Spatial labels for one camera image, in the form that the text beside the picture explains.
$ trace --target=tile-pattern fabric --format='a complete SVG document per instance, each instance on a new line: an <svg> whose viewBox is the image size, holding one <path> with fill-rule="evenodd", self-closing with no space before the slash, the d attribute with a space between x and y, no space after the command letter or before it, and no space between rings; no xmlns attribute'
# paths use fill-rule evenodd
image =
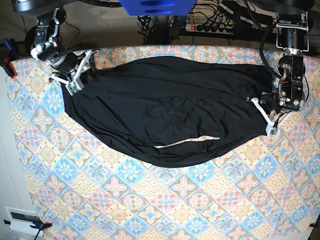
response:
<svg viewBox="0 0 320 240"><path fill-rule="evenodd" d="M265 55L275 68L281 53ZM155 56L262 64L256 49L174 45L101 49L95 61L103 69ZM49 66L15 61L8 102L32 203L53 224L45 239L259 240L307 230L320 213L320 60L304 61L309 100L277 135L170 169L103 144L64 112Z"/></svg>

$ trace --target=black cloth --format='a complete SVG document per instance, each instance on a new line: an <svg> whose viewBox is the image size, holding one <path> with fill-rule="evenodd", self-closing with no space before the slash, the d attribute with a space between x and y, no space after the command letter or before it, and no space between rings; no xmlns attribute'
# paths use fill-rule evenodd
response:
<svg viewBox="0 0 320 240"><path fill-rule="evenodd" d="M66 113L110 148L159 167L204 163L260 135L267 122L247 97L272 90L264 66L164 56L99 71ZM219 140L189 141L201 136Z"/></svg>

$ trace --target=metal bracket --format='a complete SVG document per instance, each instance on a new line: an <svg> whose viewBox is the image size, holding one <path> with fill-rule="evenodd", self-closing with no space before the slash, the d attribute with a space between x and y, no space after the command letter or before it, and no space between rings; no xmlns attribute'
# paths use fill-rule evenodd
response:
<svg viewBox="0 0 320 240"><path fill-rule="evenodd" d="M279 46L278 44L278 39L279 39L279 29L297 29L297 30L302 30L302 31L306 31L306 40L307 40L307 48L306 49L294 49L294 48L289 48L289 52L291 54L298 54L299 52L308 52L309 51L309 27L308 27L308 12L305 12L305 22L302 21L303 23L305 23L306 26L300 26L297 24L283 24L283 23L277 23L276 24L276 42L275 42L275 46L278 49L284 49L283 47Z"/></svg>
<svg viewBox="0 0 320 240"><path fill-rule="evenodd" d="M52 15L52 19L55 22L55 26L54 26L54 32L51 35L51 37L49 37L49 42L52 43L54 41L54 38L58 35L58 29L59 29L59 20L57 18L57 12L60 9L60 7L57 7L54 11L53 11L53 15Z"/></svg>
<svg viewBox="0 0 320 240"><path fill-rule="evenodd" d="M96 53L96 51L92 51L91 49L86 51L85 57L81 60L81 63L79 64L76 73L72 77L71 82L56 76L54 73L50 77L65 84L65 87L68 90L69 94L73 96L75 93L85 88L85 85L82 83L80 76L81 73L84 73L85 71L90 69L90 67L88 67L87 65L90 65L89 60L94 53Z"/></svg>
<svg viewBox="0 0 320 240"><path fill-rule="evenodd" d="M276 127L274 127L275 123L270 120L270 118L266 114L265 110L259 105L259 101L260 100L257 97L251 98L251 102L259 110L259 112L262 114L263 118L268 123L266 126L266 129L265 129L267 136L270 136L270 134L276 134L278 129Z"/></svg>

